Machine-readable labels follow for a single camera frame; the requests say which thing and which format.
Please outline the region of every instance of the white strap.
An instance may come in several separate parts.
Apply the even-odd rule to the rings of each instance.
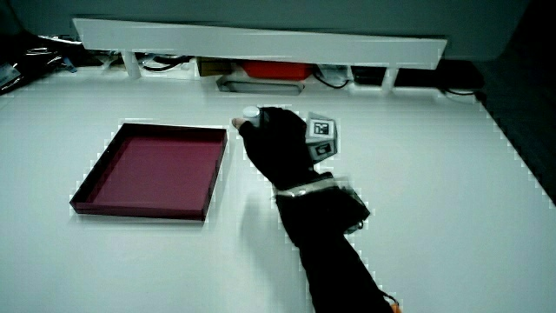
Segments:
[[[307,183],[301,186],[294,187],[288,190],[278,190],[273,186],[275,191],[275,196],[303,196],[310,192],[315,192],[318,190],[323,190],[326,188],[336,187],[337,183],[333,178],[327,178],[314,183]]]

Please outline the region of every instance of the red object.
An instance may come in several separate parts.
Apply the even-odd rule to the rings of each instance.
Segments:
[[[125,123],[70,203],[83,214],[204,221],[226,130]]]
[[[313,73],[313,65],[271,61],[244,61],[242,68],[250,77],[301,81]]]

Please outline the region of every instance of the pink tray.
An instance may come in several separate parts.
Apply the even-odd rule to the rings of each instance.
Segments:
[[[125,123],[70,203],[77,213],[204,221],[226,130]]]

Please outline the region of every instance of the black glove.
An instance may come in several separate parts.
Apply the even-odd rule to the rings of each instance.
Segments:
[[[260,108],[260,126],[239,129],[255,167],[278,189],[287,190],[318,176],[305,144],[307,125],[290,110]]]

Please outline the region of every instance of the white tabletop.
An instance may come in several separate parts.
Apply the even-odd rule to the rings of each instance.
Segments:
[[[319,85],[229,94],[214,80],[79,70],[0,97],[2,311],[311,312],[270,183],[231,127],[250,105],[336,119],[340,152],[317,170],[349,176],[373,211],[348,238],[405,312],[556,306],[556,210],[479,103]],[[204,225],[71,208],[126,121],[228,128]]]

